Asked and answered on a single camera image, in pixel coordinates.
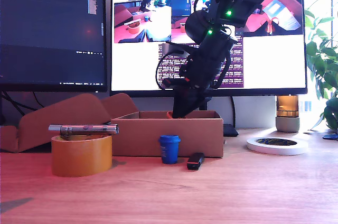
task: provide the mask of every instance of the blue paper cup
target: blue paper cup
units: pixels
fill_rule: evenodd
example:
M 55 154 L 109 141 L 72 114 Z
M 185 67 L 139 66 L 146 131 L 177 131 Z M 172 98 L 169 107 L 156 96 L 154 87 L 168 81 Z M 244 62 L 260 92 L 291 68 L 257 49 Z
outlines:
M 164 164 L 176 163 L 181 139 L 177 135 L 162 135 L 158 141 L 161 145 L 162 162 Z

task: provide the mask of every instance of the computer monitor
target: computer monitor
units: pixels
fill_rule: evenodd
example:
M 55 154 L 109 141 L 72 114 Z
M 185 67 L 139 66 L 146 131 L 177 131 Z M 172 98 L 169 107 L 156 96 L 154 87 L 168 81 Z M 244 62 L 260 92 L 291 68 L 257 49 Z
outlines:
M 107 91 L 105 0 L 0 0 L 0 90 Z
M 210 0 L 199 0 L 205 10 Z M 111 88 L 133 97 L 172 96 L 159 90 L 155 71 L 167 41 L 197 46 L 185 32 L 195 0 L 111 0 Z M 303 0 L 264 0 L 243 28 L 231 66 L 213 96 L 261 96 L 307 93 Z M 185 58 L 163 61 L 158 80 L 179 78 Z

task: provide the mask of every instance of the lamp base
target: lamp base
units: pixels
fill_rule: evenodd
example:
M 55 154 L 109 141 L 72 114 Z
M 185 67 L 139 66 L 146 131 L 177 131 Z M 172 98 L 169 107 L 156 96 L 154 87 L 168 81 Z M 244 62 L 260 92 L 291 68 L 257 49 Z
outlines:
M 297 133 L 301 127 L 299 117 L 276 117 L 276 128 L 283 133 Z

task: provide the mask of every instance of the desk lamp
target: desk lamp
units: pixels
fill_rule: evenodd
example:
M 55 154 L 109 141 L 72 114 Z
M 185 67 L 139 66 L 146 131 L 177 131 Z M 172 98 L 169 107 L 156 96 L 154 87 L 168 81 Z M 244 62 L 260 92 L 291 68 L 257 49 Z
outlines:
M 277 96 L 276 128 L 285 133 L 299 131 L 298 96 Z

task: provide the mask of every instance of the cardboard box flap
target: cardboard box flap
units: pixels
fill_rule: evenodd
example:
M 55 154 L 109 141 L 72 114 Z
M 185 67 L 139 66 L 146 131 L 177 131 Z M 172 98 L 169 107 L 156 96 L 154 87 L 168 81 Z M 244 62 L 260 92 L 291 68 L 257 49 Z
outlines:
M 101 100 L 111 118 L 122 117 L 138 112 L 136 105 L 129 95 L 119 93 Z

